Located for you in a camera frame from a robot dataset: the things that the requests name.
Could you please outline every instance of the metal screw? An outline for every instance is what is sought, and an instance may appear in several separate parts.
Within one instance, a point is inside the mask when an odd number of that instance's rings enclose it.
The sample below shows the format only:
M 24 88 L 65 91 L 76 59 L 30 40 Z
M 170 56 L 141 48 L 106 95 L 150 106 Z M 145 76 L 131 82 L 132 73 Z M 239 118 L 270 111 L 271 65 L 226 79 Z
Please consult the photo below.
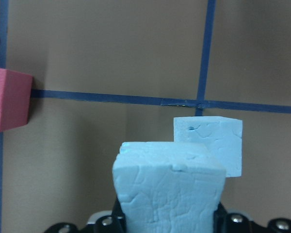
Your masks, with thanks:
M 276 226 L 281 230 L 289 230 L 289 224 L 286 221 L 279 220 L 276 222 Z
M 112 217 L 107 217 L 101 222 L 104 226 L 108 226 L 112 223 Z
M 236 223 L 243 222 L 243 217 L 241 215 L 235 214 L 231 216 L 231 220 Z
M 69 225 L 64 225 L 58 233 L 68 233 L 70 231 L 70 226 Z

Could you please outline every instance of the light blue foam block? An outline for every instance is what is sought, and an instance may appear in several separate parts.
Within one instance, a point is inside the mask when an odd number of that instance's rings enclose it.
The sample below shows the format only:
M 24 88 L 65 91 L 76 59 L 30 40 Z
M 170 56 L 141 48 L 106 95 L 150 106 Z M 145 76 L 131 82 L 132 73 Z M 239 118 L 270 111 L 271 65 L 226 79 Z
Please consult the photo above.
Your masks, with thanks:
M 206 145 L 210 153 L 226 168 L 227 177 L 242 174 L 243 122 L 222 116 L 174 118 L 174 141 Z
M 125 142 L 113 165 L 128 233 L 212 233 L 225 177 L 198 143 Z

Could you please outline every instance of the foam cube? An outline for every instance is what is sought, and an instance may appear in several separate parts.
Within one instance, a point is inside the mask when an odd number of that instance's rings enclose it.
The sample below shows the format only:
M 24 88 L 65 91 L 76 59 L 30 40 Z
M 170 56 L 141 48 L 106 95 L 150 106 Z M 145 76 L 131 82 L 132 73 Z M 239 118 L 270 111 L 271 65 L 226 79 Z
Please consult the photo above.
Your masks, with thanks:
M 222 116 L 174 118 L 174 141 L 206 145 L 226 168 L 227 177 L 242 174 L 243 122 Z
M 123 143 L 113 182 L 127 233 L 212 233 L 225 177 L 203 144 Z
M 0 68 L 0 132 L 27 124 L 32 76 Z

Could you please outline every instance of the red foam cube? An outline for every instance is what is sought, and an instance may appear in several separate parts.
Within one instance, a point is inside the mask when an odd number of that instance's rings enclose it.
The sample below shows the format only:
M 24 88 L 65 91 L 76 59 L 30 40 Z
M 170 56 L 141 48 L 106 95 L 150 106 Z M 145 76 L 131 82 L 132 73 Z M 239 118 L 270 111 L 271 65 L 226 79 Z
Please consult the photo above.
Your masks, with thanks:
M 0 132 L 28 121 L 32 75 L 0 68 Z

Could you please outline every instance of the cardboard wall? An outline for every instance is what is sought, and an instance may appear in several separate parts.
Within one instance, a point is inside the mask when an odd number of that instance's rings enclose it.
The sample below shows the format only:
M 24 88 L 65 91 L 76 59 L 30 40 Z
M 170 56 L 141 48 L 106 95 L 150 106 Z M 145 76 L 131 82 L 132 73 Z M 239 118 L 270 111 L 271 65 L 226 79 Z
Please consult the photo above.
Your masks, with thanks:
M 205 0 L 10 0 L 7 68 L 34 88 L 195 99 Z M 206 99 L 291 105 L 291 0 L 218 1 Z M 208 109 L 243 120 L 243 176 L 222 202 L 257 223 L 291 218 L 291 115 Z M 172 141 L 193 108 L 32 99 L 4 133 L 2 232 L 86 224 L 112 208 L 124 141 Z

